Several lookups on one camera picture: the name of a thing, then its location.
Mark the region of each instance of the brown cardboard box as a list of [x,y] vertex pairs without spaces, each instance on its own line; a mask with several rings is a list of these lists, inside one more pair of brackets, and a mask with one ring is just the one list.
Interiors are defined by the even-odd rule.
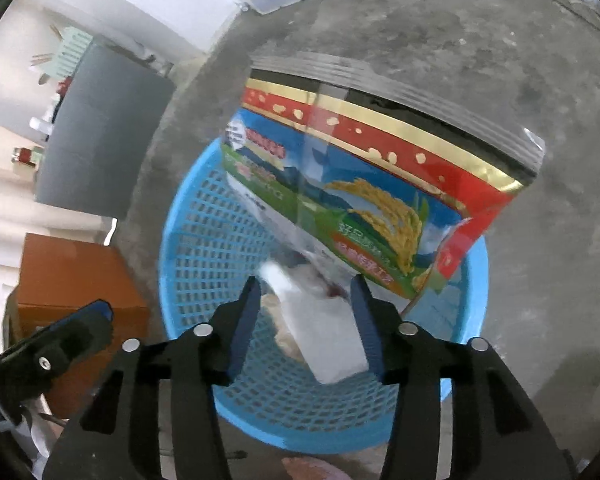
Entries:
[[61,418],[81,407],[123,341],[146,336],[149,309],[115,248],[27,234],[17,290],[23,337],[95,300],[108,301],[113,308],[113,342],[74,365],[46,394],[51,410]]

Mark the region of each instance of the gray floor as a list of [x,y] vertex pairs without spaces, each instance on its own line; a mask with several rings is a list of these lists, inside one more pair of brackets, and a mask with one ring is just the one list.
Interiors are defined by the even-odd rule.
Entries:
[[[148,297],[157,305],[171,200],[236,109],[250,54],[299,50],[365,60],[546,140],[538,180],[488,233],[484,336],[558,443],[576,459],[591,456],[600,446],[600,32],[549,0],[307,0],[268,16],[243,13],[180,86],[116,234]],[[284,478],[284,453],[229,427],[224,436],[228,450],[250,452],[232,465],[238,480]],[[355,479],[376,478],[381,461],[382,449],[334,459]]]

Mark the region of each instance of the blue plastic basket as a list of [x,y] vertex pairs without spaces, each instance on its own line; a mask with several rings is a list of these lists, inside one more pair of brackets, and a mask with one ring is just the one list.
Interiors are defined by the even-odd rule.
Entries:
[[[160,303],[169,338],[208,320],[218,304],[235,300],[271,243],[227,186],[216,140],[181,184],[164,227]],[[428,292],[409,318],[436,337],[467,342],[480,333],[487,292],[481,238],[445,290]],[[231,386],[214,388],[221,416],[267,444],[303,453],[349,452],[389,439],[396,386],[381,386],[370,373],[320,384],[282,354],[274,335],[261,313],[242,373]],[[450,388],[443,381],[443,399]]]

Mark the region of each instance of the silver screw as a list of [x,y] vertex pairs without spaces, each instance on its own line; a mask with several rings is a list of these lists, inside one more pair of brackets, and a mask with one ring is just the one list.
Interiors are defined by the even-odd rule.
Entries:
[[471,339],[471,348],[478,352],[485,352],[489,349],[489,343],[481,337],[474,337]]
[[211,325],[209,325],[209,323],[200,323],[199,325],[193,327],[193,333],[198,337],[206,337],[208,335],[211,335],[213,331],[214,328]]
[[138,339],[127,339],[125,342],[122,343],[122,349],[125,352],[133,352],[135,350],[138,350],[138,347],[140,346],[140,342],[138,341]]
[[413,323],[400,323],[398,327],[398,332],[402,335],[416,335],[418,333],[418,327]]
[[51,370],[51,363],[49,362],[49,359],[44,356],[38,359],[38,364],[43,370]]

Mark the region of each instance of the beige curtain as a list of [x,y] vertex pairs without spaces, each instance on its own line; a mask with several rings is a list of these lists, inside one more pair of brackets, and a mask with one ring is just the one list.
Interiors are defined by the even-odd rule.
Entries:
[[[29,141],[22,139],[21,146]],[[22,248],[26,233],[37,233],[93,242],[104,239],[110,219],[51,207],[34,201],[34,185],[29,168],[15,166],[8,171],[0,158],[0,351],[2,316],[8,294],[18,283]]]

